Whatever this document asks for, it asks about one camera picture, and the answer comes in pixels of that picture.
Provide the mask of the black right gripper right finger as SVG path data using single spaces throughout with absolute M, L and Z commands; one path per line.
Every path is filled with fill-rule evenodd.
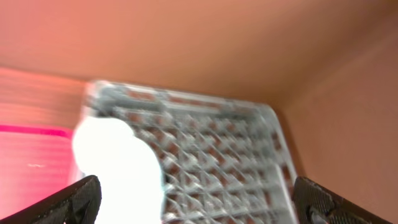
M 391 224 L 306 177 L 296 178 L 292 200 L 304 224 Z

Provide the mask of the white plastic spoon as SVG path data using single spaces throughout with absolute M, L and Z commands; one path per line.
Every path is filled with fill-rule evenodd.
M 117 118 L 88 116 L 73 135 L 78 168 L 98 177 L 101 205 L 96 223 L 160 223 L 162 169 L 152 148 Z

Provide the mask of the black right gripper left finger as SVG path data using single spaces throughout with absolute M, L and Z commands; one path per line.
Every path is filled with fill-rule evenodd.
M 89 175 L 55 194 L 1 220 L 1 224 L 94 224 L 101 186 Z

